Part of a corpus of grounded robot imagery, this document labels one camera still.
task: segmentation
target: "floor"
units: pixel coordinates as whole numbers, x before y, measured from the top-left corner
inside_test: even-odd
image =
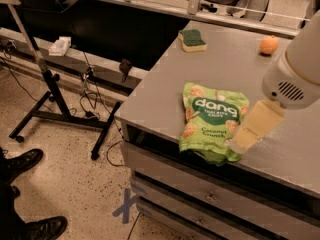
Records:
[[[268,13],[262,22],[296,29],[301,22],[296,17],[304,19],[309,3],[310,0],[270,0]]]
[[[299,10],[293,11],[303,16],[309,0],[299,0],[300,6],[297,1],[271,0],[270,6],[289,10],[295,4]],[[35,77],[18,72],[14,72],[14,75],[35,99],[39,99],[47,90],[45,83]],[[95,91],[95,86],[91,85],[89,90]],[[76,115],[83,117],[80,92],[80,88],[78,91],[64,90],[63,96],[69,108],[76,109],[71,112],[77,111]],[[186,240],[177,232],[143,215],[135,224],[138,212],[134,205],[129,211],[127,223],[123,221],[122,213],[113,215],[124,203],[124,191],[129,188],[130,177],[129,169],[113,166],[106,157],[111,148],[108,153],[110,161],[123,164],[120,146],[116,144],[121,140],[119,122],[112,125],[101,147],[100,158],[96,161],[92,161],[90,155],[100,131],[92,128],[32,119],[21,133],[25,141],[17,143],[8,136],[35,101],[7,69],[0,70],[0,93],[0,146],[9,151],[7,157],[18,156],[32,148],[44,151],[42,161],[13,183],[21,190],[21,196],[16,200],[16,210],[26,222],[63,215],[68,219],[69,226],[60,239]],[[104,101],[112,105],[114,100]],[[46,106],[57,111],[55,103],[47,102]],[[90,109],[86,100],[83,100],[83,106]],[[101,120],[108,117],[101,103],[97,104],[95,111]]]

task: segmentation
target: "orange object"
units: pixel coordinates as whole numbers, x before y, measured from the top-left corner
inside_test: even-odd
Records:
[[[274,53],[279,46],[279,40],[275,36],[266,36],[260,43],[260,51],[270,55]]]

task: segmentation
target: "gray table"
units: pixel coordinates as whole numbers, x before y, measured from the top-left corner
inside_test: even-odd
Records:
[[[207,50],[185,53],[181,41],[174,41],[116,114],[127,141],[129,125],[178,143],[185,125],[182,91],[186,82],[240,91],[253,105],[264,97],[264,73],[290,42],[280,38],[277,51],[262,56],[258,49],[261,34],[191,21],[187,29],[192,28],[201,31]],[[232,166],[320,198],[317,115],[319,103],[286,111],[284,123]]]

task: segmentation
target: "cable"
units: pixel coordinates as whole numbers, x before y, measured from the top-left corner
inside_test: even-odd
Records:
[[[6,57],[7,59],[11,59],[11,54],[9,53],[10,52],[10,49],[13,47],[14,49],[16,48],[15,44],[13,43],[12,40],[9,40],[8,43],[6,45],[3,45],[2,41],[0,40],[1,42],[1,46],[4,48],[3,49],[3,55],[4,57]]]
[[[70,108],[69,111],[71,111],[71,110],[74,111],[74,113],[72,114],[72,116],[75,116],[75,115],[77,114],[77,112],[78,112],[76,108]]]
[[[90,100],[90,97],[89,97],[90,95],[95,95],[95,96],[94,96],[94,98],[95,98],[94,104],[91,103],[91,100]],[[83,109],[84,112],[88,112],[88,110],[86,110],[86,109],[83,107],[83,104],[82,104],[83,98],[87,98],[87,100],[88,100],[88,102],[89,102],[89,104],[90,104],[90,106],[91,106],[91,108],[92,108],[93,110],[96,109],[96,105],[97,105],[97,95],[96,95],[95,93],[86,92],[86,91],[85,91],[85,92],[81,95],[81,97],[80,97],[79,102],[80,102],[81,108]]]
[[[139,217],[140,217],[140,214],[141,214],[141,213],[139,212],[139,214],[138,214],[138,216],[137,216],[136,220],[134,221],[134,223],[133,223],[133,225],[132,225],[132,228],[131,228],[131,230],[130,230],[130,233],[129,233],[129,235],[128,235],[127,240],[129,240],[129,239],[130,239],[131,234],[132,234],[132,232],[133,232],[133,229],[134,229],[135,225],[137,224],[137,221],[138,221],[138,219],[139,219]]]
[[[113,144],[108,148],[107,154],[106,154],[106,158],[107,158],[108,162],[109,162],[112,166],[115,166],[115,167],[125,166],[124,164],[114,164],[114,163],[112,163],[112,162],[110,161],[110,159],[109,159],[109,151],[110,151],[110,149],[112,149],[113,147],[115,147],[115,146],[116,146],[117,144],[119,144],[120,142],[122,142],[122,140],[119,140],[119,141],[117,141],[116,143],[113,143]]]
[[[28,94],[28,96],[29,96],[32,100],[34,100],[34,101],[36,101],[36,102],[39,102],[39,100],[33,98],[32,95],[30,94],[30,92],[29,92],[26,88],[24,88],[24,87],[22,86],[22,84],[19,82],[18,78],[17,78],[17,77],[14,75],[14,73],[12,72],[12,69],[9,67],[8,63],[6,62],[6,60],[5,60],[4,58],[2,58],[2,57],[0,57],[0,58],[2,59],[2,61],[3,61],[4,64],[6,65],[6,67],[9,69],[9,72],[11,73],[11,75],[13,76],[13,78],[17,81],[18,85]],[[46,107],[49,111],[51,111],[52,113],[54,113],[54,112],[52,111],[52,109],[49,108],[49,107],[47,107],[46,105],[42,105],[42,106]]]
[[[65,8],[63,7],[63,5],[60,3],[59,0],[55,0],[55,1],[56,1],[56,3],[58,4],[58,6],[61,7],[62,10],[65,9]],[[78,33],[77,33],[77,31],[76,31],[76,29],[75,29],[75,27],[74,27],[73,22],[71,22],[68,17],[67,17],[67,19],[68,19],[69,24],[70,24],[71,27],[72,27],[72,30],[73,30],[73,32],[74,32],[75,38],[79,41],[79,36],[78,36]],[[85,53],[84,51],[82,51],[82,53],[83,53],[83,55],[84,55],[84,58],[85,58],[85,60],[86,60],[87,65],[88,65],[89,67],[92,67],[91,64],[89,63],[89,60],[88,60],[88,57],[87,57],[86,53]],[[83,82],[84,92],[86,92],[86,88],[85,88],[85,87],[86,87],[86,84],[87,84],[87,79],[88,79],[88,77],[83,78],[80,73],[79,73],[79,75],[80,75],[81,80],[82,80],[82,82]],[[100,99],[101,103],[103,104],[104,108],[108,111],[108,113],[111,114],[111,112],[109,111],[109,109],[107,108],[107,106],[104,104],[104,102],[103,102],[103,100],[102,100],[100,91],[99,91],[99,89],[98,89],[97,82],[94,81],[94,83],[95,83],[95,86],[96,86],[96,89],[97,89],[97,92],[98,92],[99,99]],[[82,106],[82,104],[81,104],[81,99],[80,99],[80,105],[81,105],[82,109],[86,112],[86,110],[83,108],[83,106]],[[117,127],[117,129],[118,129],[118,132],[119,132],[119,134],[121,135],[122,139],[124,139],[124,137],[123,137],[123,135],[122,135],[122,133],[121,133],[121,128],[118,126],[118,124],[117,124],[117,122],[116,122],[115,120],[113,120],[113,122],[115,123],[115,125],[116,125],[116,127]]]
[[[110,110],[107,108],[106,104],[104,104],[104,101],[102,100],[102,97],[101,97],[101,94],[100,94],[100,91],[99,91],[99,88],[98,88],[98,85],[97,85],[97,82],[94,81],[94,84],[96,86],[96,89],[97,89],[97,92],[98,92],[98,96],[99,96],[99,99],[100,99],[100,102],[102,103],[102,105],[104,106],[104,108],[108,111],[109,114],[111,114]],[[113,122],[115,123],[117,129],[118,129],[118,132],[119,134],[121,135],[122,139],[124,139],[124,136],[122,135],[121,133],[121,128],[118,126],[117,122],[115,120],[113,120]]]

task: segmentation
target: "dang snack bag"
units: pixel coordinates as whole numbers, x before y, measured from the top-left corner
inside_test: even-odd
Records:
[[[241,155],[229,148],[229,140],[249,110],[247,97],[186,83],[183,102],[187,124],[179,140],[180,152],[192,151],[218,166],[239,161]]]

